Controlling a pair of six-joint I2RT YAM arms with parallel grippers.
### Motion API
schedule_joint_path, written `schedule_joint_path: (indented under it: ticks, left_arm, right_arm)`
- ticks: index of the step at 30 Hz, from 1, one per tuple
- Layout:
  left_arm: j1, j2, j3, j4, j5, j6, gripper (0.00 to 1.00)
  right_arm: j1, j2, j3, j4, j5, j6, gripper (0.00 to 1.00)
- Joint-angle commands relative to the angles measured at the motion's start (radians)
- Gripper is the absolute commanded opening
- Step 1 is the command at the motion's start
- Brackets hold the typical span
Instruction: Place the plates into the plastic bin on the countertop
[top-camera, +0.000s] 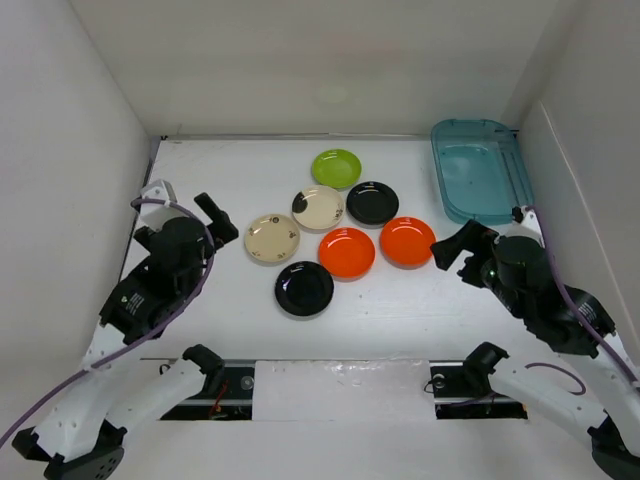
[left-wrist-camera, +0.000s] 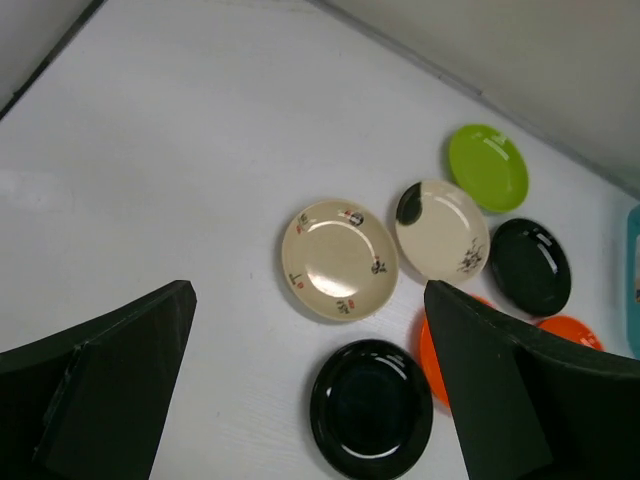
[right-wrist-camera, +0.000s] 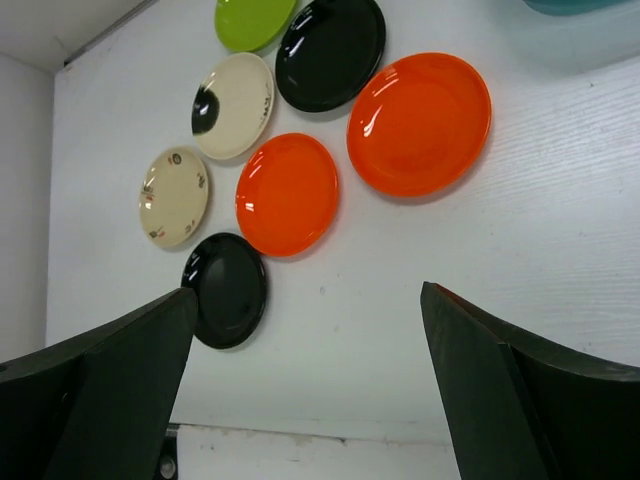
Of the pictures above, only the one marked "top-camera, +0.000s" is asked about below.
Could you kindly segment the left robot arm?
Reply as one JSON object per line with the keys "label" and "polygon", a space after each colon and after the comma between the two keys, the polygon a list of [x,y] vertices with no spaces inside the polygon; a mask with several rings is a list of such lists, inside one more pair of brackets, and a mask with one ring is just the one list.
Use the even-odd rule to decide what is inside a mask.
{"label": "left robot arm", "polygon": [[132,200],[143,227],[134,239],[146,257],[119,281],[79,370],[30,407],[2,435],[23,458],[43,462],[47,479],[107,479],[124,458],[135,429],[194,395],[222,387],[224,360],[202,344],[187,348],[166,373],[123,403],[125,379],[147,344],[201,293],[219,249],[238,229],[206,193],[196,205],[203,223],[171,194]]}

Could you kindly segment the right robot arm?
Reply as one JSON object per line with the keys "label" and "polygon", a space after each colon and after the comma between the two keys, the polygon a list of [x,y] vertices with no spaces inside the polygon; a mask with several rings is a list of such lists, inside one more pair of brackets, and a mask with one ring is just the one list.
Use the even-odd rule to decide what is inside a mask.
{"label": "right robot arm", "polygon": [[626,357],[616,327],[600,302],[557,279],[534,216],[529,236],[498,232],[468,221],[434,243],[436,266],[448,270],[462,252],[461,280],[489,290],[526,330],[578,374],[593,400],[582,399],[535,375],[489,342],[462,362],[465,387],[499,394],[534,409],[591,451],[612,479],[639,476],[639,371]]}

